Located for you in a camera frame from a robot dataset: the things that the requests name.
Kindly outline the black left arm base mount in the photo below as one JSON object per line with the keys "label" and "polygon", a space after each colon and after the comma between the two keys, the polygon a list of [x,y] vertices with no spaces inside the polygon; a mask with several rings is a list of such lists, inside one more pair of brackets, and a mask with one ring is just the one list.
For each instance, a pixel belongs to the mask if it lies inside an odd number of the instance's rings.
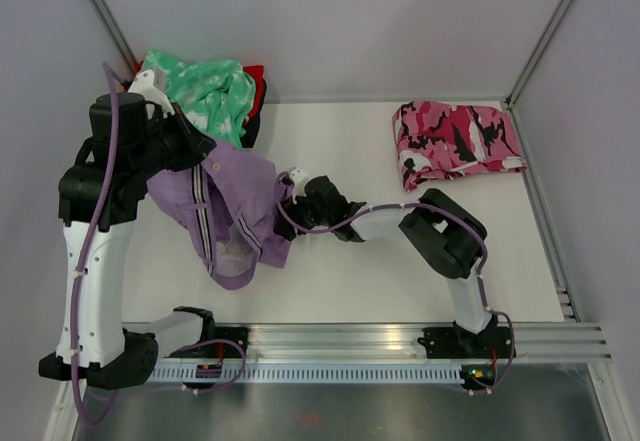
{"label": "black left arm base mount", "polygon": [[212,362],[241,359],[249,345],[249,334],[250,329],[247,327],[218,326],[212,335],[207,335],[204,338],[205,345],[174,351],[169,355],[169,358],[202,358]]}

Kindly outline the purple trousers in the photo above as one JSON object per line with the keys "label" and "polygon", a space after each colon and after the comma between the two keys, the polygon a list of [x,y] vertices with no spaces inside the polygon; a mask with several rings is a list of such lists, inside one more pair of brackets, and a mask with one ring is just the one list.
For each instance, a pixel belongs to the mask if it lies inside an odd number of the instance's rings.
{"label": "purple trousers", "polygon": [[186,170],[163,170],[148,182],[158,208],[185,228],[208,275],[228,291],[254,277],[258,264],[286,265],[291,242],[275,232],[275,165],[218,141],[204,160]]}

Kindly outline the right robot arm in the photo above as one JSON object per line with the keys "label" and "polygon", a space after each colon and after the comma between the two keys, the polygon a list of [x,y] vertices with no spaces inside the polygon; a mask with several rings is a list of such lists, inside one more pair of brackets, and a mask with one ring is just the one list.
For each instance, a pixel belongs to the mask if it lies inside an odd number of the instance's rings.
{"label": "right robot arm", "polygon": [[298,170],[276,178],[275,232],[288,240],[332,234],[342,242],[403,238],[443,278],[454,307],[445,327],[424,328],[417,342],[430,359],[512,360],[516,356],[508,315],[490,307],[483,268],[488,232],[443,191],[427,189],[416,201],[370,205],[349,201],[326,176]]}

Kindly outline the pink camouflage trousers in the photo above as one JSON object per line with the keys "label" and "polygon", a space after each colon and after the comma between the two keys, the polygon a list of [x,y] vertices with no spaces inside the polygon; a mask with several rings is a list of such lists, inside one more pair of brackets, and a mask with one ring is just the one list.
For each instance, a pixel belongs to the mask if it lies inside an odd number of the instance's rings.
{"label": "pink camouflage trousers", "polygon": [[527,169],[511,116],[489,106],[411,101],[391,118],[401,186]]}

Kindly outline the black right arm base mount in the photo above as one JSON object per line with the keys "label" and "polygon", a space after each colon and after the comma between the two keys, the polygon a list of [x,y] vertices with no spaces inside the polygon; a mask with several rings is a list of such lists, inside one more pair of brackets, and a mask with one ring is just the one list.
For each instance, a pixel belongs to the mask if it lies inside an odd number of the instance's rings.
{"label": "black right arm base mount", "polygon": [[427,327],[417,343],[430,360],[507,360],[515,347],[511,331],[506,327],[480,334],[453,326]]}

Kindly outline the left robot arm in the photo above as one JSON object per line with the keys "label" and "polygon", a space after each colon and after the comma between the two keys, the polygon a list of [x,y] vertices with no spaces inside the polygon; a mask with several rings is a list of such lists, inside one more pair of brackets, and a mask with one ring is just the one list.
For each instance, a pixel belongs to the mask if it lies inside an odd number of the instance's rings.
{"label": "left robot arm", "polygon": [[211,312],[178,307],[150,324],[122,320],[125,261],[148,181],[185,174],[215,147],[163,91],[159,69],[139,72],[89,109],[92,134],[59,185],[68,279],[64,323],[40,376],[117,391],[144,384],[158,361],[185,348],[210,356],[218,335]]}

